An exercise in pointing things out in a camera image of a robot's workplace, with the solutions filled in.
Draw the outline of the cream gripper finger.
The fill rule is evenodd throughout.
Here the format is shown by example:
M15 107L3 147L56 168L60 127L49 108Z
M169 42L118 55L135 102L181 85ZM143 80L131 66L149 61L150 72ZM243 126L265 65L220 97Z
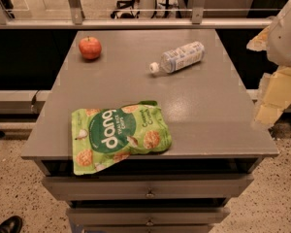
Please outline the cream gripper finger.
M266 50L269 31L270 27L267 26L247 43L246 48L253 51Z
M273 126L291 105L291 67L279 66L272 74L264 74L259 82L254 121Z

